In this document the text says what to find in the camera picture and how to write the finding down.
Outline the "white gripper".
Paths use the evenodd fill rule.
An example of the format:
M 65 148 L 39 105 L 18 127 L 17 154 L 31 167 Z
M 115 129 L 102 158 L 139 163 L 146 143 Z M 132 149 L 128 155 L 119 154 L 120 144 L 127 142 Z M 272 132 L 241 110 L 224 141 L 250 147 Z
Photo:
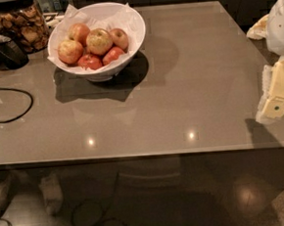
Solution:
M 284 56 L 284 0 L 277 0 L 269 12 L 265 40 L 270 52 Z M 268 125 L 284 115 L 284 57 L 273 67 L 265 65 L 261 77 L 256 122 Z

